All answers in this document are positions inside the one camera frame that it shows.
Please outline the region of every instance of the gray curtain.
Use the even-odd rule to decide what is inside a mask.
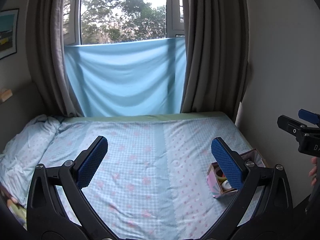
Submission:
[[[249,77],[246,0],[182,0],[187,68],[182,113],[222,111],[235,122]]]
[[[62,17],[63,0],[29,0],[28,67],[51,114],[81,116],[65,73]]]

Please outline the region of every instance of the pink box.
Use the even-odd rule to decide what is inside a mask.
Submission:
[[[267,162],[261,156],[261,154],[256,150],[250,150],[248,152],[240,154],[244,161],[251,160],[259,167],[268,167]],[[218,163],[211,163],[207,172],[207,183],[212,192],[214,198],[220,198],[223,196],[230,196],[236,194],[237,190],[232,188],[227,191],[223,191],[220,183],[218,182],[217,175],[214,170],[218,167]]]

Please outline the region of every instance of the pivot bolt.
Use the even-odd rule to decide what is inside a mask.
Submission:
[[[276,167],[277,167],[277,169],[278,169],[279,171],[283,171],[283,166],[282,166],[282,165],[278,164]]]
[[[73,164],[73,161],[72,161],[72,160],[67,160],[67,161],[65,161],[65,163],[64,163],[64,165],[67,166],[67,167],[71,166],[72,164]]]
[[[254,162],[252,162],[252,161],[247,161],[245,164],[250,168],[252,168],[254,166]]]
[[[43,164],[39,163],[37,166],[36,166],[36,170],[41,170],[43,168]]]

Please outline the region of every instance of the checkered bedsheet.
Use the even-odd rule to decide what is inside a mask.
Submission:
[[[207,185],[212,139],[222,137],[238,153],[251,149],[224,114],[163,122],[63,122],[40,162],[51,167],[74,160],[99,135],[108,139],[108,153],[82,191],[122,239],[199,238],[232,199],[214,199]],[[79,223],[61,187],[58,192],[70,219]],[[259,196],[258,191],[242,223]]]

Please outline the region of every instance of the blue gripper pad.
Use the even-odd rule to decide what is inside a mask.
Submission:
[[[240,190],[243,186],[243,172],[217,138],[212,140],[211,152],[231,187]]]
[[[304,109],[300,109],[298,112],[298,116],[300,119],[305,120],[309,123],[313,123],[313,124],[319,124],[320,120],[319,120],[319,116],[317,114],[314,114],[312,112],[309,112],[307,110]]]
[[[107,151],[108,141],[102,137],[78,169],[76,184],[79,189],[89,186]]]

